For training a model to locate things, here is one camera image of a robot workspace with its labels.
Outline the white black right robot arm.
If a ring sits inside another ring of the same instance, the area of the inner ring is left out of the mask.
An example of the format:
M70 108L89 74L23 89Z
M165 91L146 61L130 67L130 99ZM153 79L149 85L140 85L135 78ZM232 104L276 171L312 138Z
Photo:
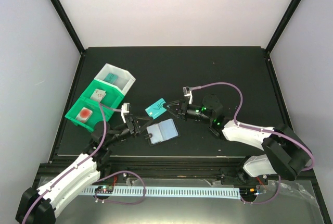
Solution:
M206 95L200 106L192 104L191 96L185 96L165 103L163 107L178 119L207 124L217 138L262 150L263 155L249 157L236 171L238 181L243 184L263 175L278 175L294 181L312 161L308 147L288 126L259 127L236 123L224 115L223 106L215 95Z

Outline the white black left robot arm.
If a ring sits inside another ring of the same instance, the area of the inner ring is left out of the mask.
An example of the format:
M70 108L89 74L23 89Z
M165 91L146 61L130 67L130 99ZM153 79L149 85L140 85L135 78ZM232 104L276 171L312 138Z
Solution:
M87 186L111 178L111 148L130 137L137 137L153 122L152 117L127 114L124 123L114 128L104 120L94 126L83 153L57 177L38 189L28 188L16 213L19 223L55 223L64 208Z

